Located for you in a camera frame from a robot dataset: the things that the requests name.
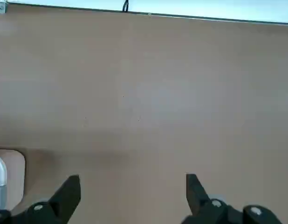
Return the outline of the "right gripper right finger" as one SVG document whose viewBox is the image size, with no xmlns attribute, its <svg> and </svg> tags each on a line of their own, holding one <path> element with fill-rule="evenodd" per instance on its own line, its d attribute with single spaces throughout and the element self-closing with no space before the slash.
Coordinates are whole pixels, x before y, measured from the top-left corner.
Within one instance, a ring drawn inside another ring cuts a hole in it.
<svg viewBox="0 0 288 224">
<path fill-rule="evenodd" d="M 186 199 L 191 215 L 183 224 L 280 224 L 279 218 L 260 205 L 238 211 L 217 198 L 211 199 L 195 174 L 186 174 Z"/>
</svg>

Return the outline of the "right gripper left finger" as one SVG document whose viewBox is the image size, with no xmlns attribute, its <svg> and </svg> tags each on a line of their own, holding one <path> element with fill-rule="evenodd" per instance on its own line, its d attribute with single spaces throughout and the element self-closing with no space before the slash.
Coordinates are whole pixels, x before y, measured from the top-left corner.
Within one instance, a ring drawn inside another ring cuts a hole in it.
<svg viewBox="0 0 288 224">
<path fill-rule="evenodd" d="M 37 202 L 17 215 L 0 210 L 0 224 L 66 224 L 80 200 L 80 177 L 71 175 L 46 201 Z"/>
</svg>

